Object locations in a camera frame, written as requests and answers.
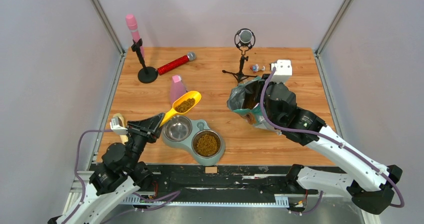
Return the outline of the black round-base mic stand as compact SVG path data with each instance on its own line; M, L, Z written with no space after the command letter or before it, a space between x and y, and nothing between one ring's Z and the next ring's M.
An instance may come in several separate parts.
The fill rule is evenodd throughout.
M131 46L131 50L136 53L138 60L142 65L142 69L139 70L137 78L141 83L152 83L157 79L159 73L154 67L146 66L145 59L141 51L142 46L143 41L141 38L138 41L133 41L133 45Z

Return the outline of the yellow plastic scoop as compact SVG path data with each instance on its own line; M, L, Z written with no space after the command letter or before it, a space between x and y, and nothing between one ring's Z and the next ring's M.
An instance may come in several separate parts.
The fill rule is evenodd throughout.
M173 104L172 108L165 113L164 118L160 124L163 126L175 115L183 115L189 112L194 106L196 106L202 98L202 95L198 91L189 91L177 99Z

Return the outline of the red glitter microphone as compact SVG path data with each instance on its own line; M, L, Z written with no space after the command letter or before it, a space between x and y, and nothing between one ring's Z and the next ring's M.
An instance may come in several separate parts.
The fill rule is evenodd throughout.
M188 52L187 55L184 55L180 58L177 58L159 68L157 68L157 72L159 75L163 75L171 70L188 63L189 61L194 61L196 59L196 54L194 52Z

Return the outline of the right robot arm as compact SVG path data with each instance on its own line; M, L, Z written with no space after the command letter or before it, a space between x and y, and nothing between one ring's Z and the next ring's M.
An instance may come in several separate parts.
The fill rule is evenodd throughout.
M313 189L339 195L374 215L388 207L405 206L397 186L403 174L400 167L381 164L354 148L322 118L298 107L295 94L283 83L260 79L258 93L258 106L269 126L289 140L321 153L343 171L332 173L292 165L285 180L290 192Z

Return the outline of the green pet food bag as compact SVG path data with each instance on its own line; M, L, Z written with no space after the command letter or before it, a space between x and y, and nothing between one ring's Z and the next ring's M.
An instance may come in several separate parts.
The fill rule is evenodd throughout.
M264 80L257 76L252 80L239 83L231 90L229 99L226 102L228 109L245 119L250 125L255 128L268 130L281 135L281 131L271 126L264 118L262 112L253 112L255 106L253 95L253 81Z

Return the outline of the pink microphone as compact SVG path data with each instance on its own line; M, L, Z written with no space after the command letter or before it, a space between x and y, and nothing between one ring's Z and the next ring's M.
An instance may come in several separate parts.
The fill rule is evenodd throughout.
M132 40L133 40L132 46L134 46L136 43L138 43L141 40L141 36L138 31L137 20L135 16L131 13L126 15L125 20L126 20L127 27L129 28L132 35Z

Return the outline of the small toy figurine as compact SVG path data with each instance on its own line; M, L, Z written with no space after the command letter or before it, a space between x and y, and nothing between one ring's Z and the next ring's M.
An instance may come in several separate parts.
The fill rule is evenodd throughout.
M253 73L257 73L257 72L260 72L260 71L265 71L265 70L266 70L266 67L265 67L264 65L258 65L258 64L255 64L255 65L252 65L252 66L250 67L250 70L251 70Z

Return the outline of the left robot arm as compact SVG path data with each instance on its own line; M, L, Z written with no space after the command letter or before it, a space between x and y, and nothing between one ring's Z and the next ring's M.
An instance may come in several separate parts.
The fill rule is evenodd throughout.
M140 156L147 143L160 137L165 113L147 119L128 121L124 126L118 117L110 121L110 131L124 135L128 141L113 143L82 184L80 200L65 214L51 218L50 224L99 224L121 201L132 193L149 190L153 174Z

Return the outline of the pink metronome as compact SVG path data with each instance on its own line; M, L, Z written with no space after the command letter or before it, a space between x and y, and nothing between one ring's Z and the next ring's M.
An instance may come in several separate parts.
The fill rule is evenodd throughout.
M173 104L176 100L178 100L181 96L188 92L183 79L180 75L174 75L171 79L171 87L169 100L170 103Z

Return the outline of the silver studio microphone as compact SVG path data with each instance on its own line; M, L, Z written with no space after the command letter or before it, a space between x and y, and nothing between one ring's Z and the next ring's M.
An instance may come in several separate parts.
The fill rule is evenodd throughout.
M254 47L255 43L256 37L248 28L242 28L234 35L234 44L239 50L242 50L243 48L250 50Z

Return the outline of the wooden block on rail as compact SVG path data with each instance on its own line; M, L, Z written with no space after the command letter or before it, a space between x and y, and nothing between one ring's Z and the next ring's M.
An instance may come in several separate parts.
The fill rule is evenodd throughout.
M217 174L218 173L218 168L216 166L205 167L204 172L206 174Z

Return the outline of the grey double pet bowl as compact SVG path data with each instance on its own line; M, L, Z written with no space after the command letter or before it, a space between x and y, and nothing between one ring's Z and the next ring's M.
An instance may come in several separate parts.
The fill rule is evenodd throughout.
M191 120L185 116L175 116L165 123L162 140L169 147L187 151L203 166L217 164L226 149L221 135L205 120Z

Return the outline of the black tripod mic stand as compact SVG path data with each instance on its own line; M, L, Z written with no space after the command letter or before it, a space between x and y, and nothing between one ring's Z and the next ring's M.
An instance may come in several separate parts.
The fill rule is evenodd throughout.
M244 63L249 60L249 57L246 56L246 52L249 51L249 49L248 48L246 49L246 47L244 47L244 49L241 48L240 51L241 51L241 56L240 56L240 59L239 59L238 72L229 72L229 71L226 71L226 70L222 70L222 73L232 75L236 79L237 84L241 83L244 80L247 80L248 78L251 78L251 77L255 78L256 77L255 75L247 75L247 74L243 73Z

